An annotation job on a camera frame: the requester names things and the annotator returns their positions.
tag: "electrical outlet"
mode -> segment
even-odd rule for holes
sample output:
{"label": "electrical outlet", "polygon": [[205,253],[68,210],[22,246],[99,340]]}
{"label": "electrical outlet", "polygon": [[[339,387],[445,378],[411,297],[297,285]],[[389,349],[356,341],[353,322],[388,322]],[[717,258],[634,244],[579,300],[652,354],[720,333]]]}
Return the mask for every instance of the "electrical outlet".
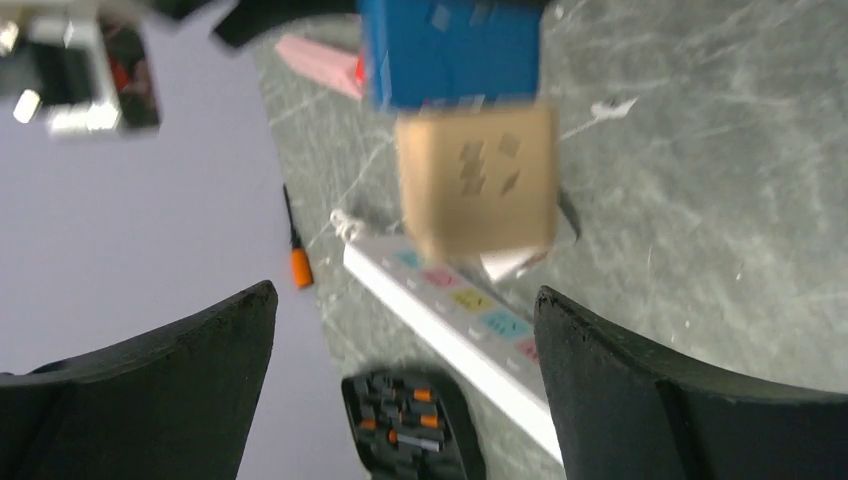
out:
{"label": "electrical outlet", "polygon": [[405,236],[345,246],[345,267],[546,452],[562,463],[533,327]]}

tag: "red component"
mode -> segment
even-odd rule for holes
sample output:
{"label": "red component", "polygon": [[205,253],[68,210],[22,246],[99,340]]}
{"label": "red component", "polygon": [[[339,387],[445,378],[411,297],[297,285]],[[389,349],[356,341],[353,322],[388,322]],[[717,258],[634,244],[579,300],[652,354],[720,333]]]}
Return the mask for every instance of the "red component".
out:
{"label": "red component", "polygon": [[365,52],[359,54],[359,60],[356,62],[356,81],[360,85],[365,85]]}
{"label": "red component", "polygon": [[109,56],[109,66],[112,68],[112,79],[115,80],[115,88],[119,92],[132,83],[132,77],[130,77],[127,69],[120,62],[112,58],[111,55]]}

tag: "white cable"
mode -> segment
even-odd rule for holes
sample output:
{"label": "white cable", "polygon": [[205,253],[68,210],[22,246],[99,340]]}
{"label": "white cable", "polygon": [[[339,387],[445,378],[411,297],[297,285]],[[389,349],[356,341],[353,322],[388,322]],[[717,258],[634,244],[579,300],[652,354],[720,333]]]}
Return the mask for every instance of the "white cable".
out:
{"label": "white cable", "polygon": [[370,234],[368,225],[358,218],[351,217],[341,209],[330,212],[330,225],[336,229],[336,236],[349,243]]}

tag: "gray concrete floor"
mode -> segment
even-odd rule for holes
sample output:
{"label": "gray concrete floor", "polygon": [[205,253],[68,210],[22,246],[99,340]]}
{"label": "gray concrete floor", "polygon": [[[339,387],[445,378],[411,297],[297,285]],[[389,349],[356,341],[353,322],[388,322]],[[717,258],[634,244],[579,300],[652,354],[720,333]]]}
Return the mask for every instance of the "gray concrete floor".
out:
{"label": "gray concrete floor", "polygon": [[[700,360],[848,392],[848,10],[837,1],[562,0],[544,39],[562,188],[581,238],[497,286],[528,314],[550,285]],[[358,46],[357,27],[301,24]],[[330,210],[400,219],[392,119],[258,48],[262,91],[345,373],[440,364],[348,275]],[[623,119],[598,101],[638,99]],[[562,467],[465,384],[493,480]]]}

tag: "blue box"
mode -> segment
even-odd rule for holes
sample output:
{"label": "blue box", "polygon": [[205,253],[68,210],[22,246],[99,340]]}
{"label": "blue box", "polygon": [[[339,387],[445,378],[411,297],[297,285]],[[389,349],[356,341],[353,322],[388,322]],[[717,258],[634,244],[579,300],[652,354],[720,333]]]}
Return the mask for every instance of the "blue box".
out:
{"label": "blue box", "polygon": [[533,100],[541,7],[474,0],[359,0],[365,68],[381,110]]}

